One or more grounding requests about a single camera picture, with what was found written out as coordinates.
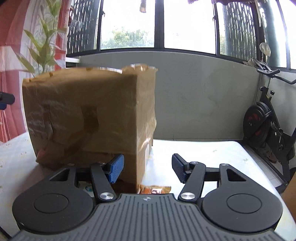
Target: brown paper wrapping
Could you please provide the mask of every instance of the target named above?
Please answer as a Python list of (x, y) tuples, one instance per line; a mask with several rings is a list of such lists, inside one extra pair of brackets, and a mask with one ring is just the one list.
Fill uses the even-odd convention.
[(36, 161), (53, 169), (69, 163), (87, 167), (122, 153), (120, 178), (139, 184), (156, 127), (156, 71), (138, 64), (122, 70), (62, 69), (25, 79), (25, 116)]

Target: exercise bike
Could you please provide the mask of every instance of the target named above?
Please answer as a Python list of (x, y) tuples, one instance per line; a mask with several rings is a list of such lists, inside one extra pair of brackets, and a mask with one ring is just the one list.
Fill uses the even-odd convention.
[(269, 97), (267, 94), (271, 78), (279, 79), (290, 85), (295, 84), (296, 80), (290, 82), (283, 77), (277, 76), (276, 74), (280, 70), (271, 70), (264, 62), (256, 61), (256, 64), (257, 72), (268, 76), (269, 82), (267, 87), (260, 87), (262, 92), (260, 100), (250, 106), (244, 116), (244, 141), (254, 149), (265, 144), (270, 147), (272, 153), (282, 165), (283, 175), (268, 160), (265, 158), (264, 160), (283, 180), (283, 185), (287, 186), (292, 178), (289, 170), (289, 160), (295, 156), (296, 128), (292, 136), (283, 132), (271, 104), (271, 99), (275, 92), (271, 90)]

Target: gray wall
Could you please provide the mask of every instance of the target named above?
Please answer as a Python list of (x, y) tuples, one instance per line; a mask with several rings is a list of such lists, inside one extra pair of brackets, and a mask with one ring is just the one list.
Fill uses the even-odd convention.
[(242, 139), (242, 121), (253, 104), (259, 74), (223, 59), (172, 52), (137, 51), (81, 56), (81, 66), (158, 68), (156, 139)]
[[(280, 72), (278, 74), (287, 80), (296, 79), (295, 73)], [(268, 79), (262, 78), (262, 85), (267, 86)], [(271, 79), (269, 90), (275, 92), (271, 99), (279, 124), (283, 131), (292, 135), (296, 127), (296, 84), (289, 85), (278, 79)], [(290, 168), (296, 167), (296, 157), (290, 160)]]

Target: bike handlebar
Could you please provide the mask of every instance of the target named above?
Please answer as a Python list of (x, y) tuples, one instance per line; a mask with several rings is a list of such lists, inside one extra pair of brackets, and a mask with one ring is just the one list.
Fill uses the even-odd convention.
[(287, 79), (285, 79), (283, 77), (277, 76), (276, 74), (281, 72), (279, 69), (276, 69), (276, 70), (273, 70), (273, 71), (267, 71), (267, 70), (257, 68), (257, 72), (260, 73), (260, 74), (264, 74), (264, 75), (266, 75), (266, 76), (268, 76), (270, 78), (277, 78), (277, 79), (279, 79), (281, 81), (284, 81), (284, 82), (288, 83), (289, 85), (296, 84), (296, 80), (288, 81)]

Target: white table surface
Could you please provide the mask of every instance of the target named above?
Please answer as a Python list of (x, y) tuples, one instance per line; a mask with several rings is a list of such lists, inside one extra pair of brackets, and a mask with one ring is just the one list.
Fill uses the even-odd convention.
[[(275, 194), (283, 204), (283, 215), (276, 232), (287, 241), (296, 239), (296, 224), (278, 192), (251, 156), (237, 142), (181, 142), (154, 140), (147, 161), (142, 184), (171, 186), (177, 197), (184, 184), (180, 183), (171, 167), (174, 153), (186, 161), (199, 161), (207, 167), (228, 163)], [(35, 154), (26, 132), (0, 146), (0, 226), (11, 236), (19, 230), (12, 215), (14, 199), (31, 187), (50, 170), (35, 162)], [(206, 182), (202, 197), (216, 188), (216, 182)]]

